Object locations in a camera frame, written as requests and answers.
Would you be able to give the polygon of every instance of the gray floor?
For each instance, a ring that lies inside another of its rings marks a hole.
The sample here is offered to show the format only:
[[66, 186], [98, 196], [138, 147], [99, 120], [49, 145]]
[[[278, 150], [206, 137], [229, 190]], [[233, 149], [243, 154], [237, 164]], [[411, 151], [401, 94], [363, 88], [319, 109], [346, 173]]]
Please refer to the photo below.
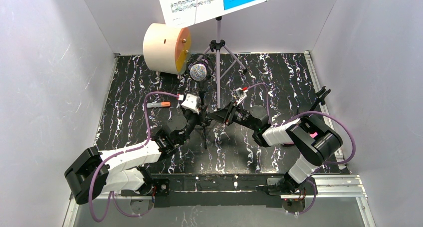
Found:
[[[94, 206], [100, 216], [106, 199], [97, 199]], [[129, 200], [118, 204], [131, 213]], [[88, 205], [79, 207], [75, 227], [361, 227], [364, 226], [355, 198], [317, 198], [314, 207], [297, 218], [282, 213], [283, 209], [264, 206], [187, 206], [155, 208], [142, 218], [129, 218], [117, 212], [111, 203], [109, 213], [102, 223], [91, 218]]]

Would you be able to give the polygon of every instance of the black marble table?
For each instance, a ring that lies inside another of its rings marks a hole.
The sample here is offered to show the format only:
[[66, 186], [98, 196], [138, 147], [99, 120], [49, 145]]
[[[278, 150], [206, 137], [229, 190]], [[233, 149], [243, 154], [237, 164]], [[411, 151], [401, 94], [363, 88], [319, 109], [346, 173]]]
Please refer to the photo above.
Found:
[[[269, 85], [270, 117], [281, 123], [292, 117], [299, 106], [310, 106], [315, 99], [313, 83], [304, 55], [301, 53], [238, 54], [249, 68], [243, 73], [239, 65], [221, 80], [221, 105], [234, 99], [234, 90], [264, 82]], [[230, 55], [221, 56], [223, 73], [232, 63]], [[206, 103], [209, 110], [216, 110], [216, 83], [209, 81]], [[152, 91], [174, 94], [198, 94], [197, 83], [189, 75], [178, 79], [176, 75], [150, 71], [143, 56], [120, 56], [113, 76], [103, 116], [98, 128], [96, 146], [111, 150], [144, 142], [147, 137], [143, 100]], [[152, 133], [181, 112], [175, 98], [152, 96], [149, 102], [170, 101], [170, 108], [148, 109]], [[248, 92], [244, 108], [266, 105], [266, 91], [258, 86]], [[203, 146], [200, 130], [166, 160], [148, 164], [152, 174], [261, 174], [285, 173], [299, 157], [295, 147], [259, 147], [251, 137], [252, 131], [237, 124], [225, 126], [212, 122], [208, 127], [207, 149]], [[329, 165], [321, 173], [340, 173], [338, 166]]]

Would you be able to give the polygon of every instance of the microphone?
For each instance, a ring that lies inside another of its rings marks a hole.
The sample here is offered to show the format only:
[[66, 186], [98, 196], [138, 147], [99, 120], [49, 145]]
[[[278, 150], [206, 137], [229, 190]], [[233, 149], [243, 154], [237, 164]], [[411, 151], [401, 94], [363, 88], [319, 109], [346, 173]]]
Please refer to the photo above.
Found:
[[190, 76], [194, 81], [202, 81], [207, 76], [207, 67], [203, 63], [195, 64], [191, 67]]

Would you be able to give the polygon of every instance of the marker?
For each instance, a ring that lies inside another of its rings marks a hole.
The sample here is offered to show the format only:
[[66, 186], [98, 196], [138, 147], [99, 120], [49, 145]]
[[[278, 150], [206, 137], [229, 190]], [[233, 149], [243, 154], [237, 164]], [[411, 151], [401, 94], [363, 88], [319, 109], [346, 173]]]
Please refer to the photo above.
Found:
[[154, 103], [147, 103], [147, 108], [156, 108], [156, 107], [170, 107], [171, 103], [167, 102], [154, 102]]

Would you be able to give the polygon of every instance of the tripod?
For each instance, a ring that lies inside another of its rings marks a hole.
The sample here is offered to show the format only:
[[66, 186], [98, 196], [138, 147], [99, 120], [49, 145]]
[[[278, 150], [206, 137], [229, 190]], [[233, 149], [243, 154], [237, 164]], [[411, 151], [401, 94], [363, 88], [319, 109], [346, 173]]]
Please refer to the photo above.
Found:
[[[217, 40], [212, 40], [210, 45], [207, 49], [197, 58], [197, 61], [200, 61], [203, 56], [205, 56], [209, 51], [214, 52], [216, 50], [216, 83], [217, 83], [217, 108], [220, 109], [220, 80], [222, 77], [238, 62], [238, 64], [242, 67], [243, 71], [246, 72], [247, 68], [242, 64], [242, 62], [235, 56], [235, 54], [229, 50], [229, 48], [225, 45], [225, 41], [220, 39], [220, 22], [222, 20], [221, 16], [216, 17], [217, 21]], [[220, 75], [220, 49], [224, 48], [229, 54], [234, 58], [233, 63], [228, 67], [228, 69]]]

